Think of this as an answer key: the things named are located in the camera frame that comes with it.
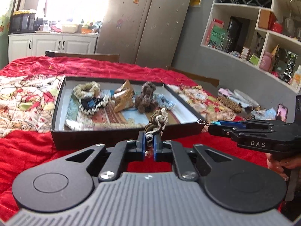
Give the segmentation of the person's right hand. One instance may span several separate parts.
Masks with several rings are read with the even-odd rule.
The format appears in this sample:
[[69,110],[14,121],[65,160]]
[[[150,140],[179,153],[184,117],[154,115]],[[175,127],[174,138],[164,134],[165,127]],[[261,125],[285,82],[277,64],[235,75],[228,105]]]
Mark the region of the person's right hand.
[[293,169],[296,168],[295,159],[289,158],[282,161],[277,161],[271,153],[266,153],[266,162],[268,169],[278,173],[284,181],[289,180],[289,176],[284,172],[284,169]]

